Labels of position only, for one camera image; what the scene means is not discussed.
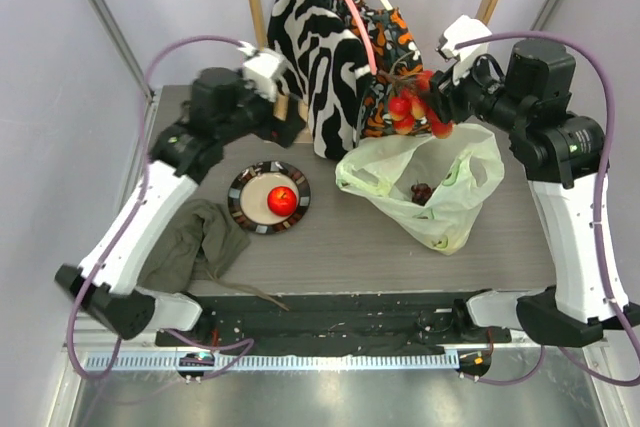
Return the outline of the red fake apple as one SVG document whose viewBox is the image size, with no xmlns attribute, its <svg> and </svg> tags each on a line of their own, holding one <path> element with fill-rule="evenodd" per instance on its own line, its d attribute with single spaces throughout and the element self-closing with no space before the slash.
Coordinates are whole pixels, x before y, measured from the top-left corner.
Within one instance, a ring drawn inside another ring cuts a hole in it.
<svg viewBox="0 0 640 427">
<path fill-rule="evenodd" d="M 287 186 L 277 186 L 267 195 L 267 207 L 278 217 L 291 216 L 298 206 L 298 197 L 293 189 Z"/>
</svg>

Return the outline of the avocado print plastic bag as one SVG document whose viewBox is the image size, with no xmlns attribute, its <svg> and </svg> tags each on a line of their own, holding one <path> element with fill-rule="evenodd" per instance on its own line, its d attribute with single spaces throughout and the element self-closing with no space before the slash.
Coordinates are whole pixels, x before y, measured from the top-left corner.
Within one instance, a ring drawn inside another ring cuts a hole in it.
<svg viewBox="0 0 640 427">
<path fill-rule="evenodd" d="M 504 178 L 494 133 L 475 124 L 449 137 L 366 139 L 337 164 L 336 185 L 367 199 L 424 246 L 452 255 Z"/>
</svg>

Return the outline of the dark red fake grapes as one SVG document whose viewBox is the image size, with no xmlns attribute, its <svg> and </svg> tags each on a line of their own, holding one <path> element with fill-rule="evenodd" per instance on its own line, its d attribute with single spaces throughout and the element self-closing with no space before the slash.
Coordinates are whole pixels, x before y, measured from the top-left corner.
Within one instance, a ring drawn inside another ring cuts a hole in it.
<svg viewBox="0 0 640 427">
<path fill-rule="evenodd" d="M 432 197 L 433 189 L 427 183 L 416 183 L 411 186 L 411 202 L 424 206 Z"/>
</svg>

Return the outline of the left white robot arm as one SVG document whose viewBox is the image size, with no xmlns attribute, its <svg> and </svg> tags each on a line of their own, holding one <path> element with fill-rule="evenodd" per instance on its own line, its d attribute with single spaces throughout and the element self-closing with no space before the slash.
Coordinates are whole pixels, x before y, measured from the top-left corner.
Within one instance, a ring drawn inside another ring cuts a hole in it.
<svg viewBox="0 0 640 427">
<path fill-rule="evenodd" d="M 93 250 L 79 265 L 62 265 L 56 283 L 117 337 L 131 340 L 145 330 L 178 330 L 190 345 L 205 344 L 212 320 L 191 296 L 139 286 L 152 248 L 178 209 L 224 157 L 226 145 L 254 135 L 290 147 L 305 122 L 297 101 L 285 118 L 274 114 L 283 72 L 253 67 L 208 68 L 196 78 L 180 117 L 157 137 L 140 183 Z"/>
</svg>

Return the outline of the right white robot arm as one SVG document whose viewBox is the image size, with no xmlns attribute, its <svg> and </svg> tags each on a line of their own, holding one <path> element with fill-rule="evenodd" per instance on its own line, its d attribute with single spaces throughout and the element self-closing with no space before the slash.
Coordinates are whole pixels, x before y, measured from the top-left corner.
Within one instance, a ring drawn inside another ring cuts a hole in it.
<svg viewBox="0 0 640 427">
<path fill-rule="evenodd" d="M 576 60 L 564 44 L 529 33 L 501 69 L 484 44 L 463 49 L 442 39 L 452 61 L 423 97 L 439 120 L 476 117 L 509 137 L 523 166 L 551 253 L 554 285 L 524 293 L 486 290 L 451 318 L 457 338 L 472 342 L 488 327 L 525 332 L 544 346 L 584 347 L 607 330 L 639 324 L 639 306 L 621 285 L 606 214 L 605 133 L 569 111 Z"/>
</svg>

